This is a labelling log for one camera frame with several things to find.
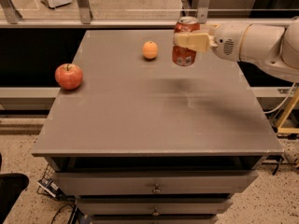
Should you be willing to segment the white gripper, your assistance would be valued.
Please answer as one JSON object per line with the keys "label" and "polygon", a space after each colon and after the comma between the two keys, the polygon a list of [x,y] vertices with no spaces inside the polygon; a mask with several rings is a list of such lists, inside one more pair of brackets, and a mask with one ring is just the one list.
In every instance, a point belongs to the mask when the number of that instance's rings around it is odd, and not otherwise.
{"label": "white gripper", "polygon": [[223,25],[205,23],[200,25],[200,31],[181,32],[174,34],[174,43],[182,48],[197,52],[213,52],[221,59],[238,62],[240,50],[248,23],[228,22]]}

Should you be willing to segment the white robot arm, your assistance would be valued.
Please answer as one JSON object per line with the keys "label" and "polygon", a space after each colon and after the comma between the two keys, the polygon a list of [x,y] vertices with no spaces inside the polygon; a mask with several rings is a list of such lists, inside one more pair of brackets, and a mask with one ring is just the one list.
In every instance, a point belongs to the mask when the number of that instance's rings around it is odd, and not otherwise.
{"label": "white robot arm", "polygon": [[174,34],[185,49],[207,52],[223,60],[252,63],[267,75],[299,82],[299,22],[287,27],[248,22],[226,22],[208,29]]}

